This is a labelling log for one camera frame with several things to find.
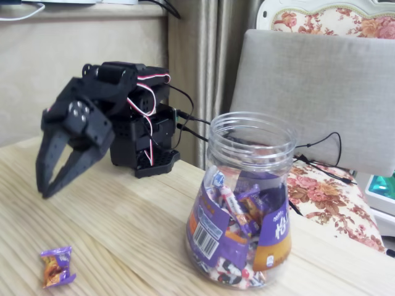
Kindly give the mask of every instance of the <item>white wire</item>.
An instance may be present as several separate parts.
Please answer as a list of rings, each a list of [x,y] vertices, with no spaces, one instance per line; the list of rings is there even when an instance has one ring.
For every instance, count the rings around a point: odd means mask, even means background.
[[[168,82],[165,82],[166,84],[170,82],[171,77],[169,74],[153,74],[153,75],[148,75],[148,76],[137,76],[137,80],[147,80],[155,77],[168,77]]]
[[[149,123],[149,128],[150,128],[150,135],[151,135],[151,137],[152,137],[152,123],[151,123],[151,120],[149,119],[149,117],[148,116],[145,116],[145,115],[143,115],[144,116],[144,118],[148,121],[148,123]],[[153,166],[153,161],[154,161],[154,151],[153,151],[153,149],[152,149],[152,140],[151,139],[149,139],[149,153],[150,153],[150,155],[151,155],[151,157],[149,157],[148,156],[148,153],[147,153],[147,151],[146,150],[144,150],[144,153],[146,154],[146,157],[148,158],[148,160],[149,160],[149,163],[151,164],[151,166]]]
[[[147,89],[148,91],[151,92],[152,96],[154,97],[154,106],[152,107],[152,110],[151,110],[150,112],[148,112],[148,113],[144,113],[142,110],[140,110],[139,107],[136,106],[135,103],[133,103],[133,102],[131,101],[131,99],[128,98],[127,100],[128,100],[128,102],[129,102],[129,104],[132,105],[133,108],[136,109],[136,111],[139,112],[141,115],[151,116],[151,115],[154,113],[154,111],[155,111],[155,106],[156,106],[156,96],[155,96],[155,93],[154,93],[154,91],[153,91],[149,86],[147,86],[147,85],[145,85],[145,84],[137,83],[137,86],[139,86],[140,88],[145,88],[145,89]]]
[[[37,3],[37,5],[40,5],[40,8],[38,8],[36,11],[33,11],[31,14],[25,15],[24,17],[17,17],[17,18],[0,18],[0,22],[14,22],[16,20],[28,19],[29,17],[37,14],[38,12],[42,11],[45,8],[45,5],[43,3]]]

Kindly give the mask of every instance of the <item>wooden table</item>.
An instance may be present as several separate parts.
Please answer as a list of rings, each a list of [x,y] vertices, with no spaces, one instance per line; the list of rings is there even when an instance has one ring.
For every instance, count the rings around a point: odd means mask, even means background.
[[[36,190],[40,139],[0,149],[0,295],[395,295],[395,260],[291,215],[284,275],[264,290],[227,290],[200,277],[185,223],[203,171],[179,161],[135,179],[96,164],[60,193]],[[71,245],[68,286],[43,290],[42,250]]]

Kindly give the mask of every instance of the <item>floral upholstery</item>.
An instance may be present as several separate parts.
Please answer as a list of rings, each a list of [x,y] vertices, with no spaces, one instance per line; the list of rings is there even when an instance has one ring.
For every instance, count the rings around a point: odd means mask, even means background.
[[[315,35],[356,36],[395,39],[395,14],[369,18],[347,8],[327,8],[306,14],[301,10],[283,10],[276,14],[272,30]]]
[[[395,39],[395,14],[368,17],[346,6],[327,7],[309,14],[297,9],[286,9],[273,18],[272,30]],[[349,173],[339,168],[320,168],[354,180]],[[333,228],[339,235],[385,252],[374,216],[357,185],[345,184],[299,161],[289,174],[288,192],[290,201],[308,219]]]
[[[319,167],[355,182],[352,175],[339,168]],[[308,219],[377,251],[385,251],[370,207],[357,185],[345,184],[298,161],[288,176],[288,194],[290,201]]]

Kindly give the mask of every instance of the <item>clear plastic jar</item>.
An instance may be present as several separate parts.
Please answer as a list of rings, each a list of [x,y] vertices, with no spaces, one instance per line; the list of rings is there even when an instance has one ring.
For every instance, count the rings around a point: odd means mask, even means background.
[[[235,289],[263,287],[291,251],[286,179],[296,133],[251,112],[210,126],[207,170],[188,218],[186,248],[209,279]]]

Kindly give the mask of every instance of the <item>beige curtain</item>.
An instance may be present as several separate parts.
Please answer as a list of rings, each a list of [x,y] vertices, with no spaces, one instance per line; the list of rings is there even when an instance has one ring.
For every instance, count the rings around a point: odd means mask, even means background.
[[[168,57],[172,84],[188,93],[193,115],[211,121],[229,111],[243,35],[255,27],[262,0],[172,0],[181,20],[168,17]],[[172,90],[169,104],[190,112],[186,97]],[[208,137],[209,127],[192,121],[188,127]],[[206,143],[183,132],[181,158],[204,168]]]

